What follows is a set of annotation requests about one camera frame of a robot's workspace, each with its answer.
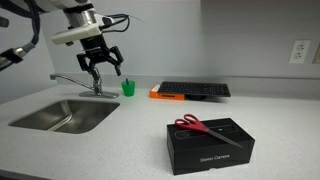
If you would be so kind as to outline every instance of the outlet cover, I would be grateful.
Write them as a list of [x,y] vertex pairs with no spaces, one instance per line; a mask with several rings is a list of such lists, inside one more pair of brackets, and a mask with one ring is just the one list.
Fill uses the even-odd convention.
[[307,57],[310,40],[296,40],[293,45],[289,63],[302,64]]
[[320,64],[320,44],[318,46],[317,53],[314,56],[313,64]]

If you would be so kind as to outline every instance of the orange object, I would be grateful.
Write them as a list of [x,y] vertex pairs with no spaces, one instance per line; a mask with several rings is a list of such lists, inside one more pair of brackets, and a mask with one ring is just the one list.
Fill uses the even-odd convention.
[[159,88],[160,88],[160,84],[157,84],[152,89],[150,89],[150,98],[184,100],[184,94],[158,93]]

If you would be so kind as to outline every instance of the wall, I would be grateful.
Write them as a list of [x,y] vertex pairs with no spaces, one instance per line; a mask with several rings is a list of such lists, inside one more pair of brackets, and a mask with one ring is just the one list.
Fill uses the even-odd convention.
[[[1,52],[30,41],[33,35],[30,20],[3,9],[0,16],[10,19],[9,28],[0,28]],[[57,83],[50,80],[50,73],[54,73],[54,68],[41,32],[37,48],[23,62],[0,72],[0,104],[54,86]]]
[[[106,34],[118,45],[124,74],[320,78],[311,64],[320,41],[317,0],[95,0],[100,14],[127,13],[125,33]],[[68,27],[64,14],[43,16],[43,31],[54,67],[81,73],[81,45],[55,46],[50,37]],[[304,64],[288,64],[295,39],[310,39]],[[101,73],[115,74],[108,63]]]

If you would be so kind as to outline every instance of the sink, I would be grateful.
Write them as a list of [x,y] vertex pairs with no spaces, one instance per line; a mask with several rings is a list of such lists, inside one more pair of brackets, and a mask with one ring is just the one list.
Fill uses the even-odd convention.
[[81,134],[95,128],[120,103],[64,100],[22,117],[9,126]]

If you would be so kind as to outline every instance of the faucet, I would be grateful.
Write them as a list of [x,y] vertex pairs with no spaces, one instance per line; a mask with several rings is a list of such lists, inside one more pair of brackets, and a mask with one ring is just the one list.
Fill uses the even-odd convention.
[[88,89],[91,89],[93,91],[86,91],[79,94],[80,97],[100,97],[100,98],[117,98],[119,94],[112,93],[112,92],[105,92],[102,91],[102,80],[100,77],[99,70],[97,68],[94,68],[91,72],[91,75],[93,77],[93,86],[90,86],[88,84],[85,84],[83,82],[80,82],[76,79],[73,79],[71,77],[62,75],[62,74],[50,74],[50,79],[55,80],[57,77],[67,79],[71,82],[74,82],[76,84],[79,84],[83,87],[86,87]]

